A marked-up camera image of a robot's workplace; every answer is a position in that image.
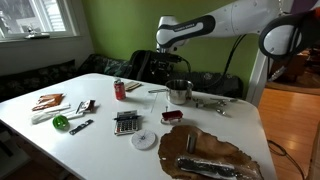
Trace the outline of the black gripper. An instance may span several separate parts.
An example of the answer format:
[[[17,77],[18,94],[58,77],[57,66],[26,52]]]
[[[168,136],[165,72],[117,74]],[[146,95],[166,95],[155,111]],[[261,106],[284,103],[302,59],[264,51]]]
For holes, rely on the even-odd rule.
[[[173,71],[174,63],[182,61],[180,56],[169,53],[152,52],[150,58],[149,69],[152,81],[158,84],[164,84]]]

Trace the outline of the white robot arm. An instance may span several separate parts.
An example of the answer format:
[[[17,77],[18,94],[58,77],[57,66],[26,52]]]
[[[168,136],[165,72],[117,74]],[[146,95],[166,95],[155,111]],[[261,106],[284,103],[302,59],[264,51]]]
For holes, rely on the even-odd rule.
[[[157,50],[169,53],[194,37],[232,37],[257,34],[260,51],[285,60],[320,41],[319,6],[283,14],[279,0],[235,0],[195,19],[179,23],[173,16],[159,20]]]

